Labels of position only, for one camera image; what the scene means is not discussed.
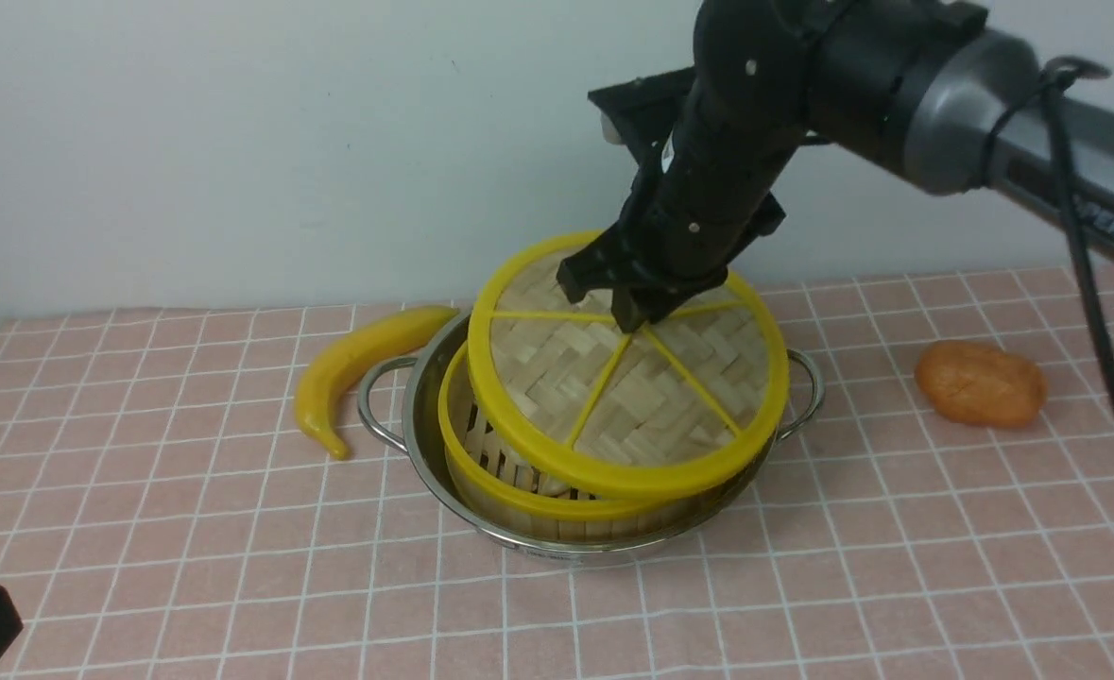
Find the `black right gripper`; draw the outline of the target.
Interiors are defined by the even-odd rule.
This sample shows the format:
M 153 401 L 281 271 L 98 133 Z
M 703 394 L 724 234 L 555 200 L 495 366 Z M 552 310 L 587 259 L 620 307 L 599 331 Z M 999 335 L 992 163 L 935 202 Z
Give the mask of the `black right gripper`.
M 724 285 L 733 260 L 784 218 L 771 193 L 802 140 L 802 125 L 734 119 L 711 95 L 688 94 L 647 152 L 608 247 L 560 260 L 565 300 L 608 290 L 614 323 L 631 334 Z

